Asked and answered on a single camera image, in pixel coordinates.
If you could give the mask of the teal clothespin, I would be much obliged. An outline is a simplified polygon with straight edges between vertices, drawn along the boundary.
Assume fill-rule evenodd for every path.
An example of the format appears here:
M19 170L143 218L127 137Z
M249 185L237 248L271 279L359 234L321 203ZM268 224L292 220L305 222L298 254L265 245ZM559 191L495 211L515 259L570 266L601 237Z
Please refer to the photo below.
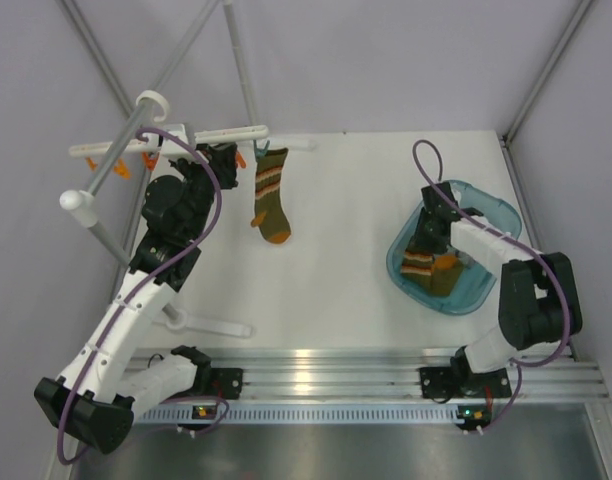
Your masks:
M269 140L266 140L263 144L261 144L257 140L254 140L253 141L253 153L254 153L255 159L259 161L260 159L264 158L267 155L269 147L270 147Z

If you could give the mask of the green striped sock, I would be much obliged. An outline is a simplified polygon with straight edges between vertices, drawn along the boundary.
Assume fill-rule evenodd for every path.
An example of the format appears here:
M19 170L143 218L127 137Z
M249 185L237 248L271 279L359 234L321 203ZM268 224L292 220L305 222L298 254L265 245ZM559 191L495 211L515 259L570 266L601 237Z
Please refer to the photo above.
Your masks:
M254 216L250 225L273 245L285 243L292 234L281 202L282 172L288 154L288 148L269 150L257 160L255 172Z
M408 246L403 253L400 274L425 291L430 291L434 261L432 253L417 246Z

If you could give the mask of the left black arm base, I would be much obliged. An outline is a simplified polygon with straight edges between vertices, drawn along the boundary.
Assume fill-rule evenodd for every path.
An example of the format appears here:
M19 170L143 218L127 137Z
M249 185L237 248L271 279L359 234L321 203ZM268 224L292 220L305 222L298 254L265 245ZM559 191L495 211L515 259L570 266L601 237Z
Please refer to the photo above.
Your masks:
M240 398L244 370L240 368L212 368L205 394L226 400Z

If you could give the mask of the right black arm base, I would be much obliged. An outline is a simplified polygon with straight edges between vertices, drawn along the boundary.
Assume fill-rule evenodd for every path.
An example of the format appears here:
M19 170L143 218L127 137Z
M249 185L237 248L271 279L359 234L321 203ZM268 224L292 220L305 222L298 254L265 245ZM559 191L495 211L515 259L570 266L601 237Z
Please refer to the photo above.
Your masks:
M419 369L422 397L435 403L445 404L458 391L455 376L450 367L431 366Z

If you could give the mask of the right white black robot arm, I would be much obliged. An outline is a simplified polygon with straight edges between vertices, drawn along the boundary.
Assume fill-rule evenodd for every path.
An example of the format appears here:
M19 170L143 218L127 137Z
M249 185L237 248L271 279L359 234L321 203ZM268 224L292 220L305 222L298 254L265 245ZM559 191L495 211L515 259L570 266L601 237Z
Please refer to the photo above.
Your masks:
M431 254L432 273L453 266L450 251L465 253L500 287L497 322L451 357L451 388L476 396L499 386L506 365L537 344L553 343L557 358L583 326L574 271L561 252L542 253L501 231L476 208L462 208L447 182L422 190L416 245Z

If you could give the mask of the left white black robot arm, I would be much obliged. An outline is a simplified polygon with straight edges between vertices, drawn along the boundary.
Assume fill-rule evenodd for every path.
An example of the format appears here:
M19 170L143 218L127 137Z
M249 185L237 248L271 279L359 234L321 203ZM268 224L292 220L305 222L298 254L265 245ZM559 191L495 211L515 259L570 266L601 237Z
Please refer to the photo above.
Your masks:
M108 454L126 439L134 421L170 398L215 396L210 358L178 346L154 367L129 379L127 365L153 322L180 291L217 223L222 192L237 186L238 148L199 144L193 159L171 161L173 175L146 188L141 215L147 231L122 286L74 360L55 378L42 378L34 397L57 428L57 457L71 464L66 437Z

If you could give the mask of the white clip hanger bar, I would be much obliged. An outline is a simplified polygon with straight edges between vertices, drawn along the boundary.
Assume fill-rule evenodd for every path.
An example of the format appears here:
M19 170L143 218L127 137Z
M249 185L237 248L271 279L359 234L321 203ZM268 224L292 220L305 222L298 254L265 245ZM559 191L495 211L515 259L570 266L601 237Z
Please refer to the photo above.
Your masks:
M146 140L130 140L127 146L123 149L123 152L156 152L160 151L161 146L165 143L165 140L159 134L146 133L145 137ZM266 125L254 125L240 128L201 131L195 133L195 139L188 141L188 144L196 146L197 144L212 145L237 143L242 141L263 140L268 137L269 128ZM106 154L111 145L111 142L73 145L68 149L68 154L72 158L99 157Z

